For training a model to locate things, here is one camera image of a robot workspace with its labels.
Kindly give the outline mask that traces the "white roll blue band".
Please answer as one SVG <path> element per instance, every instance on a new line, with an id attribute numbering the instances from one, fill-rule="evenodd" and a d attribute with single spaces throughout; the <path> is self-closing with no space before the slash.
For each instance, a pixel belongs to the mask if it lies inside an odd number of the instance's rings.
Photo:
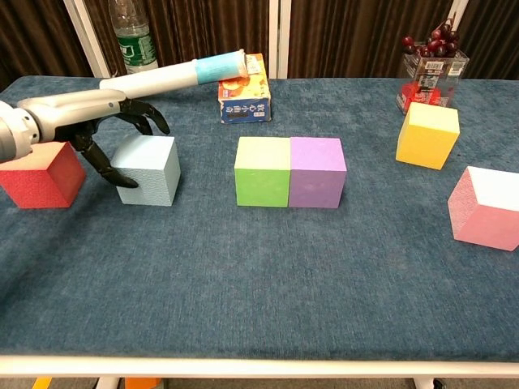
<path id="1" fill-rule="evenodd" d="M 240 49 L 139 73 L 103 79 L 99 83 L 99 88 L 119 90 L 124 92 L 128 98 L 133 99 L 247 76 L 246 54 L 243 49 Z"/>

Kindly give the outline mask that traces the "bunch of red grapes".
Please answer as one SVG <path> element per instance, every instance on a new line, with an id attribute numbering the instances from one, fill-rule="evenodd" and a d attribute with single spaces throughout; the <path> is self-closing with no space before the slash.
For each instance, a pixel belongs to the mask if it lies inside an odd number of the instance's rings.
<path id="1" fill-rule="evenodd" d="M 404 53 L 422 58 L 453 58 L 459 49 L 459 33 L 454 28 L 454 17 L 446 19 L 434 29 L 424 43 L 417 43 L 412 36 L 401 40 Z"/>

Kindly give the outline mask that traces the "purple foam cube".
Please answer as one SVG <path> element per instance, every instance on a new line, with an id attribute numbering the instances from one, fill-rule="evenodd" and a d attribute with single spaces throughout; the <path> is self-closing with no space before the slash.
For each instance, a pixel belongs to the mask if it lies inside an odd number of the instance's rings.
<path id="1" fill-rule="evenodd" d="M 290 207 L 337 208 L 347 165 L 339 138 L 290 139 Z"/>

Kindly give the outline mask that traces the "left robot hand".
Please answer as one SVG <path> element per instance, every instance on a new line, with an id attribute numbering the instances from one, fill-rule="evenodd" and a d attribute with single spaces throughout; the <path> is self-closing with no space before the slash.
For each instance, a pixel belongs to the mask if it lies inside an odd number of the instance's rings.
<path id="1" fill-rule="evenodd" d="M 141 134 L 151 135 L 148 122 L 152 120 L 162 133 L 170 133 L 167 121 L 155 107 L 112 89 L 33 97 L 17 106 L 35 120 L 41 141 L 70 143 L 107 182 L 125 188 L 136 188 L 138 183 L 117 171 L 93 140 L 100 122 L 120 118 L 134 125 Z"/>

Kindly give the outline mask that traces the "pink foam cube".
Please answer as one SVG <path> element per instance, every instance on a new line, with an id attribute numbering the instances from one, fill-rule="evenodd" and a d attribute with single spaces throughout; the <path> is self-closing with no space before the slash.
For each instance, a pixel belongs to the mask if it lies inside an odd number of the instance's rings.
<path id="1" fill-rule="evenodd" d="M 519 247 L 519 173 L 468 166 L 448 199 L 453 237 L 513 251 Z"/>

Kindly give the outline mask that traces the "yellow foam cube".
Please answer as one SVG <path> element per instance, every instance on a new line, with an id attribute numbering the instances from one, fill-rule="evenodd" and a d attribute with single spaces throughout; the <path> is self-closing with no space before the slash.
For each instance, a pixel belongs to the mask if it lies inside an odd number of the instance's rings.
<path id="1" fill-rule="evenodd" d="M 456 109 L 411 102 L 398 136 L 396 160 L 441 170 L 459 135 Z"/>

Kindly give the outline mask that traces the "clear bottle green label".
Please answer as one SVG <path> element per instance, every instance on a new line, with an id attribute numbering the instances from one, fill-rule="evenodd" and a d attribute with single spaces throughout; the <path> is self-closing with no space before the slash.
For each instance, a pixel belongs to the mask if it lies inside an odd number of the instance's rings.
<path id="1" fill-rule="evenodd" d="M 158 68 L 143 0 L 108 0 L 108 8 L 127 73 Z"/>

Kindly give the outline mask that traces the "orange blue snack box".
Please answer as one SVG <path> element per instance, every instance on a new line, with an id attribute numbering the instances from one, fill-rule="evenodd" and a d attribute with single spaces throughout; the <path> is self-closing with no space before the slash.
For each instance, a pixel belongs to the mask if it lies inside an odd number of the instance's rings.
<path id="1" fill-rule="evenodd" d="M 224 124 L 269 122 L 271 92 L 263 54 L 247 55 L 247 77 L 220 81 L 218 101 Z"/>

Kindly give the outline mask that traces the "white partition frame post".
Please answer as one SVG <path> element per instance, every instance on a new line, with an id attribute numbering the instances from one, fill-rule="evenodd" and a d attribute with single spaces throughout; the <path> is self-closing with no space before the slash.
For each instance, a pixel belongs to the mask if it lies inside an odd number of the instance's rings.
<path id="1" fill-rule="evenodd" d="M 110 77 L 108 64 L 84 0 L 63 0 L 94 77 Z"/>
<path id="2" fill-rule="evenodd" d="M 453 30 L 457 30 L 470 0 L 452 0 L 448 18 L 452 20 Z"/>
<path id="3" fill-rule="evenodd" d="M 268 0 L 268 77 L 287 79 L 292 0 Z"/>

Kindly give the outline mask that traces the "red foam cube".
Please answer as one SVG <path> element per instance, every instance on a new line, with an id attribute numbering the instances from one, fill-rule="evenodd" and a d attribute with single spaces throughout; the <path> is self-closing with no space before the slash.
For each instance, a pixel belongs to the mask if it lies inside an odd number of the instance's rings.
<path id="1" fill-rule="evenodd" d="M 69 143 L 36 144 L 29 155 L 0 164 L 0 186 L 20 208 L 70 207 L 85 177 Z"/>

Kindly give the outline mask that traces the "light blue foam cube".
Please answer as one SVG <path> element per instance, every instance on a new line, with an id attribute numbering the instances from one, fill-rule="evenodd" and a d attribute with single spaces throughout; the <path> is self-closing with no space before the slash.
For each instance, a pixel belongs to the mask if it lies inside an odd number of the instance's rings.
<path id="1" fill-rule="evenodd" d="M 181 176 L 174 137 L 128 136 L 114 153 L 111 164 L 138 184 L 134 189 L 117 188 L 122 203 L 148 206 L 173 203 Z"/>

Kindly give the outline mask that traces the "clear plastic box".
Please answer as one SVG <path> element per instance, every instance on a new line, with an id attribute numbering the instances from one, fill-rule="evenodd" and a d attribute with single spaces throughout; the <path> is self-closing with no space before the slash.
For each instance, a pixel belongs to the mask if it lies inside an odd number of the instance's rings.
<path id="1" fill-rule="evenodd" d="M 469 61 L 460 50 L 453 58 L 422 58 L 417 54 L 405 54 L 403 84 L 418 82 L 421 87 L 438 88 L 441 92 L 441 107 L 450 107 Z"/>

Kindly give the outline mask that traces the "brown pleated curtain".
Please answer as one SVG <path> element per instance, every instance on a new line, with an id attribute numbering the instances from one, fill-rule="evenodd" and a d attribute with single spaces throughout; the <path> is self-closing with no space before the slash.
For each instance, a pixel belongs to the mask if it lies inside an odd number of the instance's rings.
<path id="1" fill-rule="evenodd" d="M 395 77 L 453 0 L 291 0 L 288 75 Z M 143 0 L 161 65 L 267 53 L 268 0 Z M 465 76 L 519 80 L 519 0 L 469 0 L 458 17 Z M 25 75 L 92 73 L 64 0 L 0 0 L 0 91 Z"/>

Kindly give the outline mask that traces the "green foam cube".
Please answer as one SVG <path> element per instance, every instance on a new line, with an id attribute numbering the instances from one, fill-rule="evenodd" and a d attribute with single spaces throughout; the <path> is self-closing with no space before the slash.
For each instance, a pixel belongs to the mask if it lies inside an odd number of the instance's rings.
<path id="1" fill-rule="evenodd" d="M 234 162 L 237 205 L 287 207 L 290 171 L 289 138 L 241 137 Z"/>

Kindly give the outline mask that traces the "white table frame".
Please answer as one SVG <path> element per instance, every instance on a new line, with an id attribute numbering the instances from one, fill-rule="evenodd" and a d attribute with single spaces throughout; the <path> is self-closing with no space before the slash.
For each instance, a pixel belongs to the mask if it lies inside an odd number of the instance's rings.
<path id="1" fill-rule="evenodd" d="M 146 357 L 0 355 L 0 378 L 412 378 L 432 389 L 434 378 L 519 378 L 519 362 L 281 361 Z"/>

